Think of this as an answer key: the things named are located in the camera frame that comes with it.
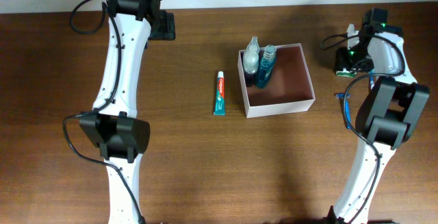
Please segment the teal mouthwash bottle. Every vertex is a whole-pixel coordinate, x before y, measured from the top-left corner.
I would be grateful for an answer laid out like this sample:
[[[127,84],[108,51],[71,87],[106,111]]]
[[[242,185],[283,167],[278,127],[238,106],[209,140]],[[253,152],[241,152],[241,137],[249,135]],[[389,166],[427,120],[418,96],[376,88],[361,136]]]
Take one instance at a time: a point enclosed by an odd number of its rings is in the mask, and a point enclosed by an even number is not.
[[[259,61],[259,70],[257,75],[256,86],[258,88],[266,87],[270,80],[272,69],[276,63],[276,47],[274,45],[268,45]]]

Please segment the white open cardboard box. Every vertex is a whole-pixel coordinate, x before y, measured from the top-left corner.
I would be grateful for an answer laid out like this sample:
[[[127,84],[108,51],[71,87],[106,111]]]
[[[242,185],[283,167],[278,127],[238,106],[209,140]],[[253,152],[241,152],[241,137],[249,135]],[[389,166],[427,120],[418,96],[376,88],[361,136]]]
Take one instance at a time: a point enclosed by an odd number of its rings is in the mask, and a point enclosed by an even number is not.
[[[242,63],[244,52],[239,51],[237,68],[248,119],[306,112],[315,101],[302,45],[278,45],[276,52],[277,60],[271,78],[265,88],[258,88],[246,85]]]

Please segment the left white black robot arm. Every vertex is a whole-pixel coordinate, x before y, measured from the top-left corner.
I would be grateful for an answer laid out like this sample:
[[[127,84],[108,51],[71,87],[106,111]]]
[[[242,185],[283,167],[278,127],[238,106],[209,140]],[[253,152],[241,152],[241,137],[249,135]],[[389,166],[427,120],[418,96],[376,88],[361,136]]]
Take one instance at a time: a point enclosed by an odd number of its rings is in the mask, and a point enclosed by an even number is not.
[[[110,223],[145,223],[139,175],[151,128],[137,118],[141,62],[150,40],[174,40],[175,21],[162,0],[104,0],[101,20],[109,23],[103,79],[89,112],[77,115],[84,134],[99,150],[95,162],[107,169]]]

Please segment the blue white toothbrush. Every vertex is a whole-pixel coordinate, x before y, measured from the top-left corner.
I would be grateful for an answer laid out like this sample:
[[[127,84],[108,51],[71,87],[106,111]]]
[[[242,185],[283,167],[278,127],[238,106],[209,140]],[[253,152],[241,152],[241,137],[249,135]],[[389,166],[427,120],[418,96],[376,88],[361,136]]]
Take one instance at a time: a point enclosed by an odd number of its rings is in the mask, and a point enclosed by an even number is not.
[[[373,87],[374,87],[374,77],[373,76],[369,76],[368,79],[369,79],[369,89],[371,91],[373,89]]]

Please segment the green white soap box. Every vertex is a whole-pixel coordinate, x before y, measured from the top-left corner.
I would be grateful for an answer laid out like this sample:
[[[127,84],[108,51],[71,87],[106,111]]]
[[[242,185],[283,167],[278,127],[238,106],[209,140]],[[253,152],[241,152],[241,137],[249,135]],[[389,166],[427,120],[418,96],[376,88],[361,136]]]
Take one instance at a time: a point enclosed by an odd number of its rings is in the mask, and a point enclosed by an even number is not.
[[[336,71],[335,75],[338,77],[349,77],[354,78],[357,74],[351,71]]]

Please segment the clear spray bottle purple liquid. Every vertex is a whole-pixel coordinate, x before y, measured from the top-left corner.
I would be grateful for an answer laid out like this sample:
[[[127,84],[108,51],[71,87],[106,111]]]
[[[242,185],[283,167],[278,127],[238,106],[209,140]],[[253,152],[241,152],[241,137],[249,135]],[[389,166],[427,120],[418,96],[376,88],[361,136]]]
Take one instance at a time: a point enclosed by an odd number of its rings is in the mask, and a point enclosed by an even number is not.
[[[259,68],[259,44],[258,37],[253,36],[249,42],[242,59],[244,79],[246,87],[255,84],[256,74]]]

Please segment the teal red toothpaste tube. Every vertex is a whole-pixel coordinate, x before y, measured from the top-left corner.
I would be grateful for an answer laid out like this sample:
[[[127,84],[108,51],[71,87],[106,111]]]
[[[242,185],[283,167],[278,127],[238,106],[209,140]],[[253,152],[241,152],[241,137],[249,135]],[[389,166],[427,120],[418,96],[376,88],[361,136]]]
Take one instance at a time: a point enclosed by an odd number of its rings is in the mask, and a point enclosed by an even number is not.
[[[217,76],[214,115],[215,116],[226,115],[225,100],[224,100],[224,73],[222,71],[219,71]]]

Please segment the blue disposable razor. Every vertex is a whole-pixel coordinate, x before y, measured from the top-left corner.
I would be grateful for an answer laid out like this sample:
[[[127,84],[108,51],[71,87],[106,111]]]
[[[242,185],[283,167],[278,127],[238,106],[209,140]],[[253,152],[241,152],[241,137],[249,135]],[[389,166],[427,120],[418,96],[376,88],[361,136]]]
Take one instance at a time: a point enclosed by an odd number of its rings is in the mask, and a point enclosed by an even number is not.
[[[350,119],[350,107],[348,103],[348,99],[350,98],[350,94],[345,95],[344,93],[335,93],[335,97],[339,100],[345,102],[343,113],[345,114],[346,120],[345,125],[347,129],[351,129],[351,126],[348,123],[351,123]]]

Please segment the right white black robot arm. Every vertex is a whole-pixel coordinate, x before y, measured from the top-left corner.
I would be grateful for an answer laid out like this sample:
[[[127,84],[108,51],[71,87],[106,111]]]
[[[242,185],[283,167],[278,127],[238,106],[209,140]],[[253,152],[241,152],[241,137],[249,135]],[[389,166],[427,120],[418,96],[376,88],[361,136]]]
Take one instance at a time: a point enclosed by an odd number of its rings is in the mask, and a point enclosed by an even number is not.
[[[388,161],[410,139],[429,98],[429,88],[417,83],[403,52],[402,29],[387,22],[386,10],[373,8],[362,19],[361,29],[349,25],[340,37],[336,75],[371,80],[370,92],[356,121],[348,118],[347,97],[342,111],[347,128],[358,137],[357,152],[342,195],[331,206],[326,223],[367,223],[372,197]]]

